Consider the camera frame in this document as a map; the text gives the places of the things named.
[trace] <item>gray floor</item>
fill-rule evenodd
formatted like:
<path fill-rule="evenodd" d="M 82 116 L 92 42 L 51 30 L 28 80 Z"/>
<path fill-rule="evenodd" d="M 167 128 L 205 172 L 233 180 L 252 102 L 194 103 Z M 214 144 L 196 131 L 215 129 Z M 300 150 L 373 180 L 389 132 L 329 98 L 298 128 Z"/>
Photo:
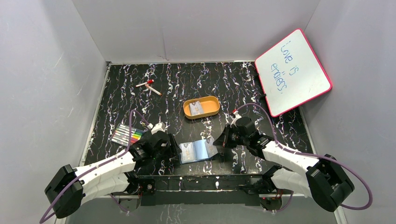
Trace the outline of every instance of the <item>gray floor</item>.
<path fill-rule="evenodd" d="M 130 201 L 130 207 L 136 202 Z M 333 213 L 316 205 L 311 198 L 295 197 L 290 206 L 272 215 L 260 207 L 242 204 L 158 205 L 139 207 L 129 216 L 120 213 L 112 199 L 94 199 L 81 206 L 67 224 L 335 224 Z"/>

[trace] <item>white wall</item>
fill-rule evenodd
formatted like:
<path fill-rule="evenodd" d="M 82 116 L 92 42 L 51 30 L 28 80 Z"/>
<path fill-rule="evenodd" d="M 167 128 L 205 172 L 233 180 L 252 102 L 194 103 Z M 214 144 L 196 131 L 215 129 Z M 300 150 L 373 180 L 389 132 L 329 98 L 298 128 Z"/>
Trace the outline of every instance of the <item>white wall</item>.
<path fill-rule="evenodd" d="M 73 0 L 106 61 L 254 60 L 319 0 Z"/>
<path fill-rule="evenodd" d="M 396 220 L 396 2 L 322 0 L 306 34 L 333 89 L 303 106 L 313 144 L 367 180 L 374 194 L 365 211 L 344 209 L 348 223 Z M 356 190 L 345 201 L 363 206 Z"/>
<path fill-rule="evenodd" d="M 44 188 L 78 165 L 105 68 L 70 0 L 1 1 L 0 223 L 38 223 Z"/>

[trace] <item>yellow plastic container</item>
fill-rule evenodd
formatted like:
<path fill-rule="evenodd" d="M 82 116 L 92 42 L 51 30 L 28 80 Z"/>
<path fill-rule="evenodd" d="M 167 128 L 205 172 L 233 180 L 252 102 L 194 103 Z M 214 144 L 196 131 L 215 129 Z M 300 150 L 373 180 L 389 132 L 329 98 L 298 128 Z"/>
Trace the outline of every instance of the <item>yellow plastic container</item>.
<path fill-rule="evenodd" d="M 204 110 L 203 114 L 191 116 L 189 104 L 195 101 L 199 101 Z M 204 118 L 216 115 L 220 110 L 220 102 L 214 96 L 202 97 L 197 99 L 189 99 L 183 104 L 184 114 L 188 119 Z"/>

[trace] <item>pink-framed whiteboard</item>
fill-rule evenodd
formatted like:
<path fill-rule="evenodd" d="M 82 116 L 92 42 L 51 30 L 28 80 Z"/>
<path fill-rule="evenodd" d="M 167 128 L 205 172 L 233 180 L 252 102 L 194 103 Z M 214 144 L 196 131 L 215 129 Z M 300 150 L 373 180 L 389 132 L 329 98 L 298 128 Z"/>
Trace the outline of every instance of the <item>pink-framed whiteboard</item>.
<path fill-rule="evenodd" d="M 258 57 L 255 65 L 272 117 L 332 88 L 329 77 L 301 29 L 296 29 Z"/>

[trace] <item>white marker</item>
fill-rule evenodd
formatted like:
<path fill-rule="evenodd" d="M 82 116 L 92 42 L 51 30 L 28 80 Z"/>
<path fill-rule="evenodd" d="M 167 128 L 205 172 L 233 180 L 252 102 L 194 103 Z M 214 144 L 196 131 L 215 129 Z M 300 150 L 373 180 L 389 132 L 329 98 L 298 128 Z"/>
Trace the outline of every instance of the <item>white marker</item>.
<path fill-rule="evenodd" d="M 142 86 L 142 85 L 145 85 L 145 84 L 150 84 L 150 83 L 153 83 L 153 82 L 154 82 L 154 80 L 153 80 L 153 79 L 150 79 L 150 80 L 148 80 L 148 81 L 145 82 L 145 83 L 137 84 L 136 87 L 139 87 L 139 86 Z"/>
<path fill-rule="evenodd" d="M 145 84 L 146 88 L 155 92 L 156 94 L 162 96 L 162 93 L 158 92 L 157 90 L 155 90 L 153 87 L 149 86 L 148 84 Z"/>

